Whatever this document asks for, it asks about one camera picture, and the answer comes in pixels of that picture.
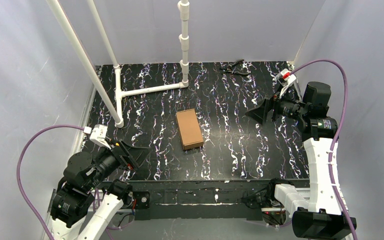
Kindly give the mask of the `brown cardboard paper box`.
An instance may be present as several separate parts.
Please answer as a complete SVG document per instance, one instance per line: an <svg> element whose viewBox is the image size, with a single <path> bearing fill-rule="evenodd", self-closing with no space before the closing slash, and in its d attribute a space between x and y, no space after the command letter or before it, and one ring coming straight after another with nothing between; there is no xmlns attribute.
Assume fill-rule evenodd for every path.
<svg viewBox="0 0 384 240"><path fill-rule="evenodd" d="M175 116L182 149L186 151L202 147L204 138L195 109L178 111Z"/></svg>

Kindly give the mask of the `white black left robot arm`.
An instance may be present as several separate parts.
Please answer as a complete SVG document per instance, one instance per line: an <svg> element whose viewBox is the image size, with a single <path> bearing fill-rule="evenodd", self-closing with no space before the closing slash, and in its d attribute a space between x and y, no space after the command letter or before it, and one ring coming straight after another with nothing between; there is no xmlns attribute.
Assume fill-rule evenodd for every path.
<svg viewBox="0 0 384 240"><path fill-rule="evenodd" d="M51 240L97 240L125 204L133 203L133 187L115 179L103 191L102 203L85 227L89 207L96 201L94 191L114 171L137 170L151 150L124 141L103 146L96 155L81 151L72 155L63 171L50 210Z"/></svg>

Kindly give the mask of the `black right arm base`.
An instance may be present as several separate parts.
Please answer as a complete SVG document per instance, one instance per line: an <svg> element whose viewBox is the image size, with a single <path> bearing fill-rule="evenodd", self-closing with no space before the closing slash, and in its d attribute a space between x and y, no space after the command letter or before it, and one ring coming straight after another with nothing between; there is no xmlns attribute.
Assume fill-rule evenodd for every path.
<svg viewBox="0 0 384 240"><path fill-rule="evenodd" d="M276 200L274 196L275 187L280 184L294 186L289 180L273 178L264 188L251 193L245 192L240 198L240 202L250 209L280 208L280 210L274 212L262 211L263 221L270 227L287 226L291 223L288 220L284 205Z"/></svg>

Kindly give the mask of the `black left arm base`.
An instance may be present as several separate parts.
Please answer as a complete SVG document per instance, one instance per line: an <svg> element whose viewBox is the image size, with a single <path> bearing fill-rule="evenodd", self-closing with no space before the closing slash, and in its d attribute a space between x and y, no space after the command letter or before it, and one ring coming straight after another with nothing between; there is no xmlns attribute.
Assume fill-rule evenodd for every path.
<svg viewBox="0 0 384 240"><path fill-rule="evenodd" d="M151 194L149 191L131 191L123 197L122 209L145 210L150 207Z"/></svg>

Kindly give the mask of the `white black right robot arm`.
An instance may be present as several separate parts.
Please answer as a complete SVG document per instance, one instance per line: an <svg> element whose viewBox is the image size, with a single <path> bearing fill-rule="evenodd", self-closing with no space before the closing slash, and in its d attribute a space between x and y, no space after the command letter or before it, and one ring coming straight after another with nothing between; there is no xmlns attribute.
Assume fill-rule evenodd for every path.
<svg viewBox="0 0 384 240"><path fill-rule="evenodd" d="M265 98L246 116L258 124L267 118L286 117L297 122L307 155L309 197L300 194L289 180L274 178L260 192L250 196L262 204L278 203L288 214L296 237L312 240L343 240L357 228L341 197L336 162L338 123L328 117L331 88L311 81L302 100L276 92Z"/></svg>

